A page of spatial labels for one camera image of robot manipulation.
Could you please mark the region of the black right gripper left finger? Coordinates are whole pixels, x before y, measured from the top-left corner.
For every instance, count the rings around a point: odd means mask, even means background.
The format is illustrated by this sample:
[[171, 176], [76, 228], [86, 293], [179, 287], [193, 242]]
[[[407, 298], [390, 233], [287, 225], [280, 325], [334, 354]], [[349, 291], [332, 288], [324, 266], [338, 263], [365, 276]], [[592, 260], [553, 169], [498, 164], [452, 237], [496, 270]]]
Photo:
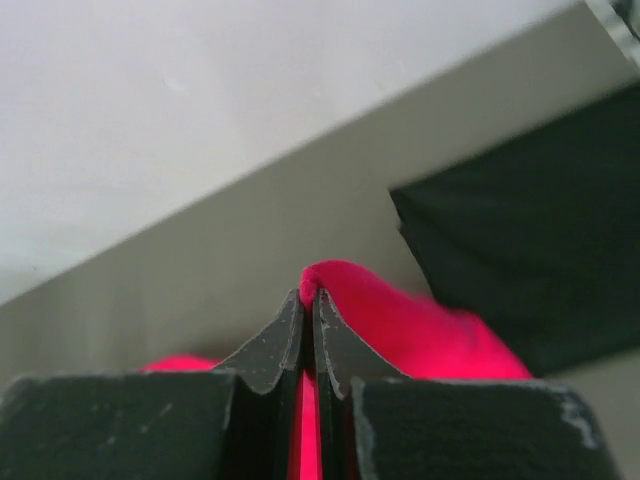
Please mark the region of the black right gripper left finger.
[[304, 308], [199, 372], [56, 374], [1, 397], [5, 479], [295, 479]]

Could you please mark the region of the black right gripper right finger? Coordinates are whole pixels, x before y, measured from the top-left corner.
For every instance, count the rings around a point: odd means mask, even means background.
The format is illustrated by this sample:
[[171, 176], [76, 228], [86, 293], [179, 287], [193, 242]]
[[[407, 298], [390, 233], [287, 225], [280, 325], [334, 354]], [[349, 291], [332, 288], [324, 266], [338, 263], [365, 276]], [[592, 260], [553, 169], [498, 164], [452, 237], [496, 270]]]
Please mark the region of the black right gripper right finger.
[[312, 310], [325, 479], [580, 479], [620, 475], [589, 406], [541, 381], [414, 380], [320, 290]]

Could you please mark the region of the pink t-shirt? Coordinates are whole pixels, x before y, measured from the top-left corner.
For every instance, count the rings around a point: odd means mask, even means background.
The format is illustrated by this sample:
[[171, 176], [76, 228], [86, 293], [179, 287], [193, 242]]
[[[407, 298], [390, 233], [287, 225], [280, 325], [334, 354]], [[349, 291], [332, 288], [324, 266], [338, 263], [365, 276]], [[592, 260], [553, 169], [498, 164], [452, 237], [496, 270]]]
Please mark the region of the pink t-shirt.
[[[298, 289], [308, 313], [320, 289], [328, 290], [346, 325], [392, 366], [413, 379], [526, 380], [522, 361], [475, 314], [451, 310], [426, 296], [404, 293], [363, 266], [326, 260], [305, 267]], [[172, 355], [143, 371], [198, 372], [226, 358]], [[300, 466], [293, 479], [323, 479], [315, 388], [302, 376]]]

